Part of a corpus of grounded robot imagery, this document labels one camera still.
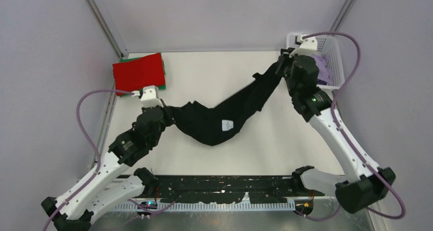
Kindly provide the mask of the black t shirt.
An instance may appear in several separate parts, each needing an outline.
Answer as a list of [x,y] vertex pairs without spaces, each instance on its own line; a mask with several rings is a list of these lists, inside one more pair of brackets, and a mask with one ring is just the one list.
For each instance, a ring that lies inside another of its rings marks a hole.
[[261,111],[281,77],[273,63],[263,74],[255,73],[254,81],[213,108],[188,102],[181,107],[170,106],[177,128],[196,141],[219,145],[237,135],[245,122]]

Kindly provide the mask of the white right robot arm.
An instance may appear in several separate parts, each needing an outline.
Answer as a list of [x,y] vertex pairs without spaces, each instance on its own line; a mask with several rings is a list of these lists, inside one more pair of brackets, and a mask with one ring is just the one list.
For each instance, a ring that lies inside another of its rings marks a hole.
[[396,175],[367,154],[338,110],[331,107],[331,98],[317,86],[319,69],[313,57],[283,53],[278,57],[276,74],[285,79],[296,112],[319,133],[344,172],[335,175],[310,166],[299,168],[291,182],[293,192],[302,196],[315,190],[333,196],[351,214],[384,199]]

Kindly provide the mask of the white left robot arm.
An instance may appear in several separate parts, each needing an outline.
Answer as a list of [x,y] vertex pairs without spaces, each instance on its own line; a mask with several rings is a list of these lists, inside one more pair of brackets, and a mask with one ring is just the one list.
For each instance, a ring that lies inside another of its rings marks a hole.
[[132,127],[115,138],[91,171],[63,195],[47,197],[42,202],[48,223],[56,230],[89,230],[118,204],[139,195],[153,196],[157,178],[147,168],[138,168],[115,187],[107,186],[148,155],[173,121],[166,106],[142,108]]

